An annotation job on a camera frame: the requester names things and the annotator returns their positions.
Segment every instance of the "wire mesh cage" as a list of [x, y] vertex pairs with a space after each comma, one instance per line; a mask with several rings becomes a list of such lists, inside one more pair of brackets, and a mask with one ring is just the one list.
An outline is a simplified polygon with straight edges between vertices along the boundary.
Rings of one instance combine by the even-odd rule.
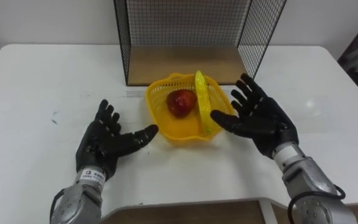
[[255, 77], [287, 0], [114, 0], [127, 85], [201, 70]]

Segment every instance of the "silver robotic arm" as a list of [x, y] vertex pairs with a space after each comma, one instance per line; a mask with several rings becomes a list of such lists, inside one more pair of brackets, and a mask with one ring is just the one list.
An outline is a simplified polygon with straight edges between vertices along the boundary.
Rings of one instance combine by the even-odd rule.
[[239, 91], [231, 91], [236, 99], [231, 105], [238, 116], [214, 110], [211, 118], [226, 131], [251, 138], [262, 155], [274, 159], [283, 172], [282, 179], [291, 197], [290, 223], [294, 223], [294, 205], [303, 223], [357, 223], [354, 214], [341, 202], [344, 191], [298, 147], [296, 127], [278, 103], [246, 74], [236, 82], [236, 87]]
[[118, 159], [142, 149], [158, 133], [158, 127], [152, 124], [134, 133], [121, 134], [119, 114], [113, 111], [108, 101], [102, 100], [76, 152], [74, 184], [53, 199], [51, 224], [98, 224], [103, 185], [116, 173]]
[[288, 206], [290, 223], [294, 223], [294, 204], [303, 223], [357, 223], [352, 211], [341, 201], [345, 197], [344, 191], [335, 186], [297, 144], [286, 142], [279, 145], [272, 157], [283, 172], [282, 179], [292, 199]]
[[52, 204], [50, 223], [98, 224], [101, 220], [101, 192], [105, 180], [106, 174], [99, 167], [90, 166], [80, 170], [74, 184], [62, 190], [60, 203], [56, 207]]

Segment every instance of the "apple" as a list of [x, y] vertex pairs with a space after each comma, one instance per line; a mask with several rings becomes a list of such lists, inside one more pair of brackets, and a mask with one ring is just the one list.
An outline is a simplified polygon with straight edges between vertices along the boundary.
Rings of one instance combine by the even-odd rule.
[[168, 109], [177, 118], [189, 115], [196, 102], [197, 96], [191, 90], [176, 90], [167, 96]]

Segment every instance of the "black cable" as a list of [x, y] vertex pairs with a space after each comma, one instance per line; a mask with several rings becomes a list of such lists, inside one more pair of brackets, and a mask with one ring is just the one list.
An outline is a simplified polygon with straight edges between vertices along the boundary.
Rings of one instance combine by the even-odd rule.
[[295, 196], [293, 199], [291, 199], [290, 203], [288, 204], [288, 210], [287, 215], [288, 219], [290, 220], [290, 224], [295, 224], [292, 217], [292, 209], [294, 204], [299, 201], [299, 199], [307, 197], [307, 196], [321, 196], [321, 197], [327, 197], [327, 198], [333, 198], [333, 199], [339, 199], [342, 200], [346, 197], [345, 191], [342, 190], [342, 188], [338, 187], [337, 185], [334, 185], [336, 190], [340, 193], [340, 195], [334, 195], [328, 192], [303, 192]]
[[59, 198], [60, 198], [61, 196], [63, 196], [64, 190], [65, 190], [65, 189], [61, 189], [61, 190], [55, 195], [55, 197], [53, 198], [52, 205], [50, 206], [49, 223], [50, 223], [50, 221], [51, 221], [51, 219], [52, 219], [52, 214], [53, 214], [53, 211], [55, 210], [56, 202], [57, 202], [57, 200], [59, 200]]

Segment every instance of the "white wall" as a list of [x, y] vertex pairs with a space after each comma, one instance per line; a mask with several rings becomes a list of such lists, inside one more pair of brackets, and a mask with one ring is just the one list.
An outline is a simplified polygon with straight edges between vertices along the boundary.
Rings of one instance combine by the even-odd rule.
[[[113, 0], [0, 0], [0, 48], [116, 44], [116, 31]], [[358, 1], [288, 0], [272, 44], [321, 45], [338, 58], [357, 33]]]

